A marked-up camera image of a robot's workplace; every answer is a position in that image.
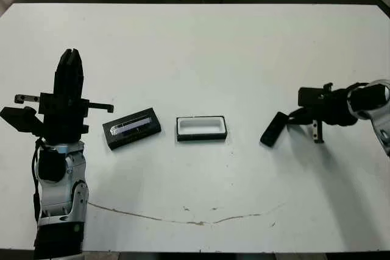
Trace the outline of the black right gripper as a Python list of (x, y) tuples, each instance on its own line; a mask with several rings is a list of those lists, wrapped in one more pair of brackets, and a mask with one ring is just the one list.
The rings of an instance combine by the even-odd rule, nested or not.
[(332, 91), (332, 83), (326, 83), (317, 97), (318, 104), (313, 107), (300, 107), (289, 114), (287, 125), (313, 124), (313, 140), (323, 143), (322, 123), (347, 127), (355, 124), (348, 108), (348, 94), (355, 85)]

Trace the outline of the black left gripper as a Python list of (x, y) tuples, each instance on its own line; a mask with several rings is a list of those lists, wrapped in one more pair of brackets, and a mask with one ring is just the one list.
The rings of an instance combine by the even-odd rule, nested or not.
[[(64, 94), (67, 85), (68, 59), (70, 58), (70, 93)], [(83, 88), (82, 60), (77, 49), (67, 49), (60, 57), (54, 77), (54, 94), (41, 93), (39, 96), (17, 94), (15, 103), (39, 103), (38, 113), (43, 115), (40, 121), (33, 109), (25, 107), (17, 119), (17, 129), (20, 132), (31, 132), (48, 142), (78, 142), (82, 134), (88, 133), (89, 126), (83, 123), (90, 108), (113, 113), (112, 104), (99, 104), (81, 98)]]

